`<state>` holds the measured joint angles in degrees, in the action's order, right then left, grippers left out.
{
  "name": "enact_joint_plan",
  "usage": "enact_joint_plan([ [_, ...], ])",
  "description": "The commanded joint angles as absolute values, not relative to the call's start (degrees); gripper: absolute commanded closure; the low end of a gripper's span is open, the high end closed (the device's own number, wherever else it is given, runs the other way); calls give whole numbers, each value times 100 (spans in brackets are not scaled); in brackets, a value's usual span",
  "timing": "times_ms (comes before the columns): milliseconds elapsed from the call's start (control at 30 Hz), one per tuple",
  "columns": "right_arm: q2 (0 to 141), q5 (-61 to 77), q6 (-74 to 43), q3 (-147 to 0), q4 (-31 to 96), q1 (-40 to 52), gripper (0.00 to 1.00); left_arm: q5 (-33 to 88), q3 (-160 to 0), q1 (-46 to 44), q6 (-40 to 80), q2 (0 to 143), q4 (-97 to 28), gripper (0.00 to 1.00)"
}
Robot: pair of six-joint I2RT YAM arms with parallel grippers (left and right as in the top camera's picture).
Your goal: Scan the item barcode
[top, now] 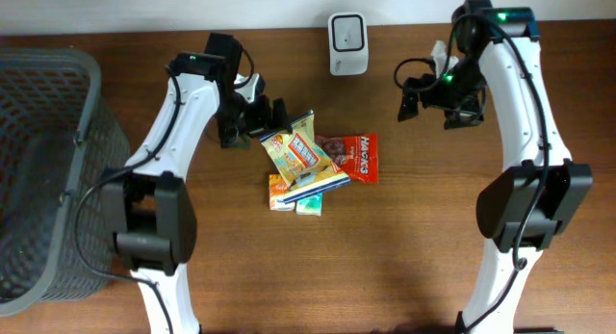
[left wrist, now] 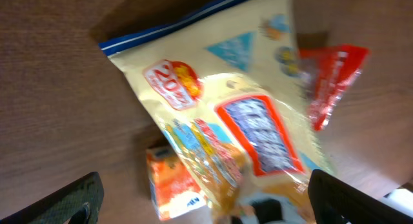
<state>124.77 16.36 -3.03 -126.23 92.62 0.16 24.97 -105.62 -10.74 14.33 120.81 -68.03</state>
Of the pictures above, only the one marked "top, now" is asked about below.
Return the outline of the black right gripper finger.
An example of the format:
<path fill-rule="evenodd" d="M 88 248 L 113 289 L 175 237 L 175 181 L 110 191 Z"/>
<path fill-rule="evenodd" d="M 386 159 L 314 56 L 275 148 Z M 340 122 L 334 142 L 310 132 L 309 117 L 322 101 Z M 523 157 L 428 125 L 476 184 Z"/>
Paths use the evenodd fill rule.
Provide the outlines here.
<path fill-rule="evenodd" d="M 398 122 L 415 118 L 419 115 L 419 93 L 417 89 L 422 86 L 422 80 L 407 78 L 402 84 L 402 98 L 398 110 Z"/>
<path fill-rule="evenodd" d="M 458 129 L 476 127 L 483 122 L 483 116 L 462 116 L 459 114 L 445 113 L 444 129 Z"/>

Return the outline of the cream wet wipes pack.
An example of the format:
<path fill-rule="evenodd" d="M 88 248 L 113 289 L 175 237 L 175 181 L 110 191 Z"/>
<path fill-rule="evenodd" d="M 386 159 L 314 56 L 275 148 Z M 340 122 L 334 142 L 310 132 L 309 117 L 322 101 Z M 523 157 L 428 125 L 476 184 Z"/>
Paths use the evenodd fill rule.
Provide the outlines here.
<path fill-rule="evenodd" d="M 288 186 L 279 198 L 284 204 L 350 183 L 349 176 L 316 143 L 314 117 L 309 111 L 291 122 L 291 132 L 280 130 L 259 139 Z"/>

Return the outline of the orange tissue pack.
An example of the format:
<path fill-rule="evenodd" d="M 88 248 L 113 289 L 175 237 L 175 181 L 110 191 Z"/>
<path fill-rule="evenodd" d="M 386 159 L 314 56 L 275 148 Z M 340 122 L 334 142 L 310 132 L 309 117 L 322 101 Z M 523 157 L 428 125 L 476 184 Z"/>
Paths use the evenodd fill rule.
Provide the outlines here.
<path fill-rule="evenodd" d="M 295 209 L 295 203 L 285 204 L 282 197 L 288 191 L 288 186 L 281 175 L 269 175 L 269 208 L 272 211 L 290 212 Z"/>

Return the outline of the red Hacks candy bag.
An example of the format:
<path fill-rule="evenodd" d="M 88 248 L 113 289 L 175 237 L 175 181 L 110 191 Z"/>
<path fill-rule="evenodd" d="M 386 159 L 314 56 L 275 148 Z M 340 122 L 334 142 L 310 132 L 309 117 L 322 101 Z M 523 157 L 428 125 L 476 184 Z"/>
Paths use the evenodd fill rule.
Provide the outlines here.
<path fill-rule="evenodd" d="M 378 137 L 365 134 L 345 137 L 317 136 L 317 144 L 351 180 L 378 182 Z"/>

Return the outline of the green tissue pack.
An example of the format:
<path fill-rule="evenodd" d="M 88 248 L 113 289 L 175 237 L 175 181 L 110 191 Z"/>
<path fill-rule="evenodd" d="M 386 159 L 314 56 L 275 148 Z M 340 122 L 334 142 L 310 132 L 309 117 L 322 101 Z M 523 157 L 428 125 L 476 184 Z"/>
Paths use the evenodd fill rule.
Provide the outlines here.
<path fill-rule="evenodd" d="M 314 194 L 299 199 L 295 204 L 295 213 L 301 216 L 320 217 L 322 213 L 322 194 Z"/>

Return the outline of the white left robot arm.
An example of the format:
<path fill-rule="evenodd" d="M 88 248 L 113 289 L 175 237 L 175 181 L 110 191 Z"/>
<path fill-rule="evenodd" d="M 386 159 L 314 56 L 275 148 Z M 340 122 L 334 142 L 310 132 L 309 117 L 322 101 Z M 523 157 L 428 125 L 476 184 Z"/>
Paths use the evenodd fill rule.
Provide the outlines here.
<path fill-rule="evenodd" d="M 241 76 L 249 57 L 233 36 L 212 33 L 201 53 L 181 52 L 166 67 L 167 96 L 145 140 L 99 185 L 105 237 L 138 283 L 153 333 L 199 333 L 188 263 L 197 219 L 186 180 L 207 124 L 232 148 L 292 128 L 283 100 L 270 101 L 259 74 Z"/>

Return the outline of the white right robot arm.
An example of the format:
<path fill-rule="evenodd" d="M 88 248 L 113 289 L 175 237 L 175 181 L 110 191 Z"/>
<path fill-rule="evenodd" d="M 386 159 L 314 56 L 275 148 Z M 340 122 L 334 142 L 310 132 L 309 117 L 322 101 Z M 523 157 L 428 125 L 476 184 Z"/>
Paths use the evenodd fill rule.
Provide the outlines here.
<path fill-rule="evenodd" d="M 502 172 L 477 197 L 484 239 L 475 289 L 457 315 L 457 333 L 510 333 L 529 274 L 588 194 L 590 166 L 578 164 L 555 124 L 541 67 L 538 25 L 528 7 L 466 0 L 437 42 L 429 71 L 398 81 L 399 120 L 420 109 L 444 113 L 445 128 L 474 127 L 493 107 Z"/>

